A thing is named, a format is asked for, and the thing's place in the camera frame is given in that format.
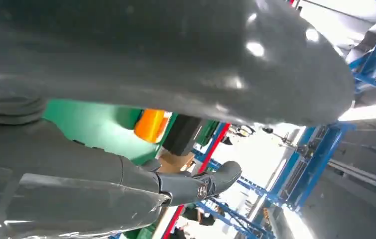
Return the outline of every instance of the glossy gray surface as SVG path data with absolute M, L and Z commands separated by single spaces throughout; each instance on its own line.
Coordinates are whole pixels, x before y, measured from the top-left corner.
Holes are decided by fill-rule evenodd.
M 350 71 L 282 0 L 0 1 L 0 88 L 229 122 L 334 122 Z
M 107 238 L 155 222 L 168 199 L 155 173 L 51 122 L 0 125 L 0 239 Z

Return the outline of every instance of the bright light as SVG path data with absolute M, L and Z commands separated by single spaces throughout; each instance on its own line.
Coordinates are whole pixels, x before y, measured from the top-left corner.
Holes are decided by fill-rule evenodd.
M 263 194 L 263 196 L 261 196 L 261 198 L 259 199 L 258 203 L 256 204 L 256 207 L 254 208 L 254 211 L 250 214 L 250 216 L 248 217 L 249 220 L 252 220 L 254 219 L 254 217 L 256 216 L 256 214 L 258 213 L 258 210 L 261 208 L 261 206 L 263 205 L 264 201 L 265 201 L 265 197 L 267 196 L 267 193 Z
M 247 43 L 247 49 L 256 57 L 261 57 L 264 55 L 264 47 L 255 41 L 250 41 Z
M 251 14 L 251 16 L 248 17 L 247 23 L 251 23 L 256 19 L 256 13 Z
M 273 178 L 271 179 L 270 183 L 268 184 L 268 186 L 266 187 L 266 190 L 267 191 L 270 191 L 272 189 L 272 187 L 274 186 L 274 184 L 276 183 L 276 180 L 278 179 L 284 165 L 286 164 L 286 159 L 282 160 L 281 163 L 279 164 L 279 166 L 276 168 L 276 171 L 274 173 L 274 176 Z M 265 197 L 267 196 L 267 194 L 264 194 L 258 201 L 258 203 L 256 204 L 256 207 L 253 211 L 253 213 L 250 214 L 250 217 L 249 219 L 252 220 L 256 214 L 258 213 L 258 210 L 261 208 L 261 206 L 264 204 L 264 201 L 265 201 Z
M 239 78 L 235 78 L 234 81 L 235 81 L 236 88 L 242 89 L 244 87 L 244 85 L 242 84 Z
M 313 28 L 308 28 L 305 31 L 305 36 L 307 37 L 308 40 L 313 41 L 313 42 L 318 42 L 320 39 L 320 34 L 317 32 L 317 30 Z
M 339 121 L 376 119 L 376 105 L 351 108 L 339 117 Z
M 8 223 L 29 223 L 29 222 L 32 222 L 32 221 L 6 220 L 6 221 L 4 222 L 4 224 L 8 224 Z
M 361 32 L 356 32 L 345 25 L 341 16 L 333 11 L 306 4 L 300 16 L 311 23 L 318 30 L 319 34 L 325 36 L 333 45 L 354 45 L 356 42 L 361 42 L 364 38 Z
M 298 214 L 288 208 L 283 209 L 283 214 L 295 239 L 313 239 L 311 232 Z

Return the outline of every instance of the white ceiling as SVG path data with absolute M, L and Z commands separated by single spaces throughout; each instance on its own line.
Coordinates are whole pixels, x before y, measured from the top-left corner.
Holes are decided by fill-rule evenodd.
M 300 0 L 299 6 L 301 17 L 343 50 L 357 45 L 376 24 L 376 0 Z

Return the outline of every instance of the green panel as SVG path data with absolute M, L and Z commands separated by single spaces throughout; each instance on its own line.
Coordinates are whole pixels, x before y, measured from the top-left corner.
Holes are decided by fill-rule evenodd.
M 136 239 L 151 239 L 154 231 L 155 231 L 154 224 L 148 227 L 145 227 L 139 231 L 139 234 L 136 237 Z
M 133 231 L 125 232 L 124 235 L 127 239 L 136 239 L 138 237 L 140 231 L 141 231 L 141 229 L 136 229 L 136 230 L 133 230 Z
M 201 146 L 205 146 L 210 142 L 213 137 L 214 131 L 216 131 L 218 121 L 208 120 L 207 123 L 202 127 L 201 131 L 198 133 L 197 139 L 195 140 Z
M 154 158 L 157 145 L 133 133 L 140 111 L 115 105 L 52 100 L 44 117 L 55 122 L 68 139 L 143 163 Z

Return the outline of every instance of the ceiling light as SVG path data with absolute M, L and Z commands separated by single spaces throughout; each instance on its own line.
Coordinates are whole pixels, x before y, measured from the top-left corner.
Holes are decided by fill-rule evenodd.
M 261 57 L 264 55 L 264 47 L 256 41 L 250 41 L 246 45 L 250 53 L 256 57 Z
M 318 42 L 320 39 L 320 34 L 317 32 L 317 30 L 313 28 L 308 28 L 305 31 L 305 36 L 307 37 L 308 40 L 313 41 L 313 42 Z
M 238 88 L 238 89 L 242 89 L 244 87 L 244 85 L 242 84 L 242 81 L 239 79 L 239 77 L 235 77 L 233 79 L 234 83 L 235 83 L 235 87 Z
M 248 17 L 247 23 L 251 23 L 256 19 L 256 13 L 251 14 L 251 16 Z
M 30 223 L 32 221 L 17 221 L 17 220 L 6 220 L 4 224 L 9 224 L 9 223 Z
M 295 239 L 313 239 L 308 227 L 297 213 L 283 208 L 283 214 Z
M 351 108 L 339 117 L 339 121 L 376 119 L 376 105 Z

